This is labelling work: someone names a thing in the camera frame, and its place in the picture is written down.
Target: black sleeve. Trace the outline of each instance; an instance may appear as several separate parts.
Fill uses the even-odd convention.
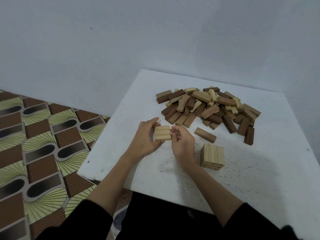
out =
[[[36,240],[97,239],[105,240],[113,218],[101,206],[83,200],[59,227],[45,229]]]
[[[288,227],[280,230],[262,214],[244,203],[226,223],[224,233],[234,239],[298,239],[293,229]]]

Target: floor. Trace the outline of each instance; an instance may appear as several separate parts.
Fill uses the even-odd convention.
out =
[[[59,226],[96,187],[77,170],[110,117],[0,90],[0,239]],[[107,239],[132,191],[123,189]]]

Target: white table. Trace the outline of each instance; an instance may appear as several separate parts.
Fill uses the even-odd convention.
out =
[[[200,127],[216,135],[214,144],[225,151],[225,167],[205,170],[276,226],[290,224],[299,237],[316,239],[320,236],[320,167],[282,93],[141,70],[78,174],[101,181],[127,149],[140,121],[159,116],[162,125],[170,125],[161,115],[166,103],[156,102],[157,93],[188,87],[202,90],[212,85],[238,96],[262,114],[255,122],[252,146],[244,144],[243,136],[230,134],[224,125],[212,130],[196,118],[189,131],[194,133]],[[208,141],[194,137],[199,160],[200,149]],[[145,157],[131,171],[124,187],[212,213],[174,159],[171,141]]]

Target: person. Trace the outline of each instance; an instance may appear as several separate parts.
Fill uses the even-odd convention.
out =
[[[142,121],[128,149],[108,175],[59,227],[45,229],[37,239],[105,240],[130,170],[164,143],[150,139],[151,128],[160,126],[158,119]],[[195,161],[195,138],[185,127],[172,126],[171,132],[174,157],[214,215],[134,192],[117,239],[297,239],[290,226],[277,228],[203,170]]]

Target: left hand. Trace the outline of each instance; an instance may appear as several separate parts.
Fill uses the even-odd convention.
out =
[[[124,155],[130,157],[133,163],[140,161],[143,157],[156,151],[165,141],[151,141],[150,130],[161,124],[157,122],[159,117],[155,117],[148,121],[141,121],[134,138],[132,139],[128,149]]]

